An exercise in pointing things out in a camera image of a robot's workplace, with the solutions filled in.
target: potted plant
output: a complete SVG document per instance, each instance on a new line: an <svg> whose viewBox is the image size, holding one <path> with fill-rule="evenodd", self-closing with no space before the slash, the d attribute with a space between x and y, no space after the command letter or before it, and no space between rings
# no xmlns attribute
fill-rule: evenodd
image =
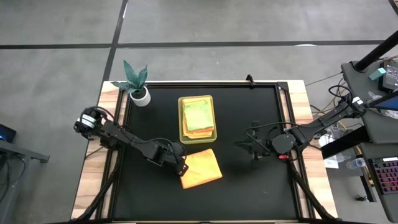
<svg viewBox="0 0 398 224"><path fill-rule="evenodd" d="M123 60L123 62L127 82L112 82L112 84L122 90L126 90L130 94L132 101L137 106L148 105L148 103L150 102L150 94L147 87L145 86L145 81L147 80L148 76L148 65L146 65L145 68L143 68L137 75L134 69L132 69L132 67L125 60Z"/></svg>

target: green cloth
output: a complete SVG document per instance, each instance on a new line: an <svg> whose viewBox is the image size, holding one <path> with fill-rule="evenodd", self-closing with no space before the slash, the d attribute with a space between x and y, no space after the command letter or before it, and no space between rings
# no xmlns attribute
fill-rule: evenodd
<svg viewBox="0 0 398 224"><path fill-rule="evenodd" d="M184 105L183 109L188 131L196 131L214 126L210 99Z"/></svg>

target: plastic container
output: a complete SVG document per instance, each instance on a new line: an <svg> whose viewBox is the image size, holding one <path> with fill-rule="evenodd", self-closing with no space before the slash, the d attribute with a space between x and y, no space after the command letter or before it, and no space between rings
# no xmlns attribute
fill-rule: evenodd
<svg viewBox="0 0 398 224"><path fill-rule="evenodd" d="M200 138L200 139L190 139L186 136L183 135L182 133L182 113L183 113L183 108L182 108L182 100L183 99L192 99L192 98L199 98L199 97L210 97L211 105L213 108L213 121L214 121L214 131L213 134L208 137L208 138ZM180 97L178 99L178 126L180 127L180 142L183 144L201 144L201 143L209 143L213 142L217 139L217 127L216 127L216 119L214 116L214 104L213 104L213 97L210 95L205 95L205 96L186 96L186 97Z"/></svg>
<svg viewBox="0 0 398 224"><path fill-rule="evenodd" d="M349 169L357 169L360 167L364 167L366 165L365 160L363 158L357 158L352 161L348 161L346 163L347 168Z"/></svg>

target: black clamp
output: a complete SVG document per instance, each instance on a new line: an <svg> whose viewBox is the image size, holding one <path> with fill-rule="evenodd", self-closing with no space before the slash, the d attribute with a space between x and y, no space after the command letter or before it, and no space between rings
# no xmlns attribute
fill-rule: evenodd
<svg viewBox="0 0 398 224"><path fill-rule="evenodd" d="M253 77L249 74L246 77L246 80L250 82L250 89L253 89L256 85L256 82L253 80Z"/></svg>

